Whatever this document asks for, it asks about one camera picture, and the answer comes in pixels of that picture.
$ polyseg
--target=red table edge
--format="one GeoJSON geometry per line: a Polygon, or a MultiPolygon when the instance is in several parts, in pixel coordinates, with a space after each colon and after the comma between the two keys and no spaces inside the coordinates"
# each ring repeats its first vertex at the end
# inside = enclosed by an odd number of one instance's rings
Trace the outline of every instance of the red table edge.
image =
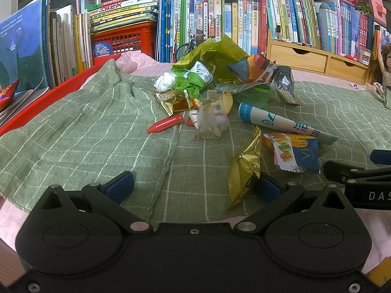
{"type": "Polygon", "coordinates": [[[0,128],[0,136],[7,133],[8,131],[20,128],[34,118],[37,114],[44,111],[48,106],[54,104],[56,101],[64,98],[67,94],[72,93],[73,91],[79,90],[81,85],[85,83],[88,77],[92,74],[95,74],[102,68],[102,66],[109,60],[117,60],[120,58],[120,54],[97,57],[93,59],[94,66],[89,69],[82,71],[69,78],[66,82],[63,82],[61,85],[58,85],[54,89],[48,91],[43,96],[39,97],[36,101],[29,104],[16,116],[14,116],[9,122],[7,122],[3,127],[0,128]]]}

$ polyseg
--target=drawer handle cutout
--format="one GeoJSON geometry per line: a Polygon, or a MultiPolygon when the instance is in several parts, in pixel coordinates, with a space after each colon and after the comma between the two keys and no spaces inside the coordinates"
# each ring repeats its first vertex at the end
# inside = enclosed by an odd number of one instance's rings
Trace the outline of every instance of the drawer handle cutout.
{"type": "Polygon", "coordinates": [[[349,66],[349,67],[354,67],[355,66],[355,64],[349,63],[349,62],[347,62],[345,60],[343,62],[345,63],[346,66],[349,66]]]}
{"type": "Polygon", "coordinates": [[[300,54],[300,55],[304,55],[304,54],[308,54],[310,51],[306,51],[306,50],[301,50],[299,48],[292,48],[296,53],[300,54]]]}

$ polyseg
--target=bicycle wheel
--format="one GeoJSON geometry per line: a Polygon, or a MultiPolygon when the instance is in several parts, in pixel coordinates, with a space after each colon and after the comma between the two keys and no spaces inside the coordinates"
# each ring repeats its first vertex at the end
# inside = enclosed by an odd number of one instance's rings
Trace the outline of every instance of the bicycle wheel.
{"type": "Polygon", "coordinates": [[[192,50],[194,50],[194,48],[194,44],[189,43],[179,46],[179,48],[175,52],[176,61],[181,60],[183,56],[189,54],[192,50]]]}

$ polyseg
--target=doll's hair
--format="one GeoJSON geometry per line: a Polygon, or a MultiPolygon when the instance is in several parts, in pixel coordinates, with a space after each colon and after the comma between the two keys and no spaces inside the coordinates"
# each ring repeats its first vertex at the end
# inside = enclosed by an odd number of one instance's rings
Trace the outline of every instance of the doll's hair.
{"type": "MultiPolygon", "coordinates": [[[[391,43],[387,43],[387,44],[382,45],[381,46],[381,54],[382,54],[383,63],[384,63],[385,68],[388,68],[387,55],[389,53],[391,53],[391,43]]],[[[378,82],[380,84],[382,83],[383,74],[382,74],[382,71],[380,70],[379,61],[377,59],[370,60],[369,67],[368,67],[368,73],[370,76],[370,80],[369,80],[370,84],[373,84],[374,82],[378,82]]]]}

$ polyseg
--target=screw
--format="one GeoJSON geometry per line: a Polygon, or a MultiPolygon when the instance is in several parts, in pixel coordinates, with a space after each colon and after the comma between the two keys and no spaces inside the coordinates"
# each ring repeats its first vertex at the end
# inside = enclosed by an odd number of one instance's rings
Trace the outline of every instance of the screw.
{"type": "Polygon", "coordinates": [[[149,224],[145,221],[135,221],[130,224],[130,229],[133,231],[146,231],[149,228],[149,224]]]}
{"type": "Polygon", "coordinates": [[[361,285],[358,283],[353,283],[349,286],[349,293],[358,293],[361,290],[361,285]]]}
{"type": "Polygon", "coordinates": [[[28,286],[27,286],[27,289],[29,290],[29,292],[31,293],[40,293],[41,291],[41,288],[38,284],[36,283],[30,283],[28,286]]]}
{"type": "Polygon", "coordinates": [[[242,221],[237,224],[237,227],[240,231],[253,231],[256,229],[257,225],[251,221],[242,221]]]}

